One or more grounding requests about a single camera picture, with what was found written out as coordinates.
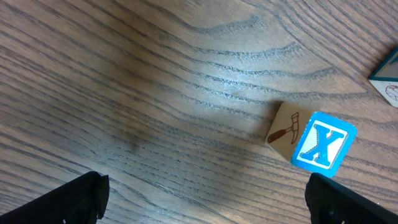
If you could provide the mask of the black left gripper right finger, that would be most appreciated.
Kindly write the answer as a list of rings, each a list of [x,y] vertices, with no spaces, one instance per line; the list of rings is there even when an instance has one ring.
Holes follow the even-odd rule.
[[[334,180],[312,173],[305,189],[312,224],[391,223],[397,215]]]

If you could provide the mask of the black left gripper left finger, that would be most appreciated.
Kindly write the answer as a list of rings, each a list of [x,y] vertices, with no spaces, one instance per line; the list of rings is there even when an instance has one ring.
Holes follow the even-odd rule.
[[[49,193],[1,215],[1,223],[92,223],[104,217],[109,177],[90,171]]]

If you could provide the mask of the blue X wooden block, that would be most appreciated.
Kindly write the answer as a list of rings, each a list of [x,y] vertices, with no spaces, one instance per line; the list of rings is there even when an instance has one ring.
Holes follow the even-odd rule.
[[[351,123],[283,102],[265,143],[297,167],[334,177],[357,133]]]

